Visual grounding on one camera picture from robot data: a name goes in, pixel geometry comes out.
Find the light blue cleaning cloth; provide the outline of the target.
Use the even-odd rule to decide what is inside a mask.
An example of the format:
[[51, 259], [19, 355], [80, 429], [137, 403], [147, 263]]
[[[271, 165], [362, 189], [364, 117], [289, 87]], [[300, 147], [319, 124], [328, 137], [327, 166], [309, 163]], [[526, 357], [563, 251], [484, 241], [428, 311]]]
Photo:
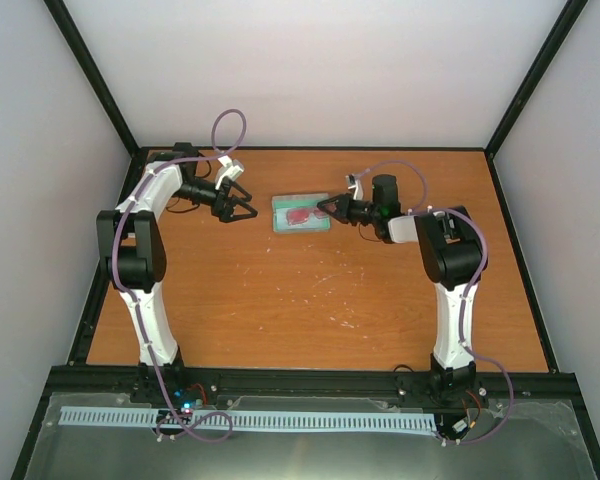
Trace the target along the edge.
[[274, 215], [274, 229], [276, 231], [314, 230], [324, 229], [328, 226], [327, 215], [317, 207], [281, 208]]

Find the grey glasses case green lining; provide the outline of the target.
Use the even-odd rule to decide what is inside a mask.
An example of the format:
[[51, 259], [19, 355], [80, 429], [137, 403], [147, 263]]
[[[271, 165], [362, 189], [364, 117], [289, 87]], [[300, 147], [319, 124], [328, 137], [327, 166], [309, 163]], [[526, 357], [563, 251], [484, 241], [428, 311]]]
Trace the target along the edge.
[[317, 204], [327, 200], [327, 193], [277, 195], [271, 199], [272, 228], [277, 234], [326, 232], [330, 217]]

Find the pink transparent sunglasses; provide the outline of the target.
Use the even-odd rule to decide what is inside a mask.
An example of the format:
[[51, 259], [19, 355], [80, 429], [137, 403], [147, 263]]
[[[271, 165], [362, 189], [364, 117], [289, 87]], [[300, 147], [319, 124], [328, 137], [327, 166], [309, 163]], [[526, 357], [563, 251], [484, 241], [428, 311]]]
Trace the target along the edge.
[[327, 217], [328, 215], [321, 212], [316, 206], [296, 207], [286, 211], [286, 221], [289, 226], [303, 225], [312, 218], [323, 220]]

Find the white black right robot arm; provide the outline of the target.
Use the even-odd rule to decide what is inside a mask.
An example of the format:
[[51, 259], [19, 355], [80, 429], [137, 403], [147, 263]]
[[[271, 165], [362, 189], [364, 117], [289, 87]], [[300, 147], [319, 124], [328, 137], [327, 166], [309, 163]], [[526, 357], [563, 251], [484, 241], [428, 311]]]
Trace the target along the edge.
[[387, 244], [416, 242], [423, 267], [436, 294], [436, 341], [431, 354], [429, 392], [448, 400], [474, 385], [473, 304], [487, 265], [486, 241], [466, 209], [426, 208], [404, 212], [397, 178], [380, 174], [371, 181], [369, 201], [358, 177], [348, 178], [349, 191], [317, 203], [332, 219], [352, 226], [371, 225]]

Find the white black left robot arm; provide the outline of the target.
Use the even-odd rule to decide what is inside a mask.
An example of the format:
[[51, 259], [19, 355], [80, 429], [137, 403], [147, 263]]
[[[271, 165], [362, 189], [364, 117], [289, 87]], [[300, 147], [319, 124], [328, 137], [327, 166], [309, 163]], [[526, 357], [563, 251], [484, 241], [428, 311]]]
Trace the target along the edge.
[[226, 153], [204, 157], [190, 144], [159, 152], [139, 183], [113, 210], [96, 218], [99, 268], [124, 301], [139, 344], [139, 366], [166, 402], [188, 390], [180, 347], [163, 299], [167, 271], [159, 219], [173, 198], [207, 206], [222, 223], [258, 215], [252, 196], [238, 183], [244, 165]]

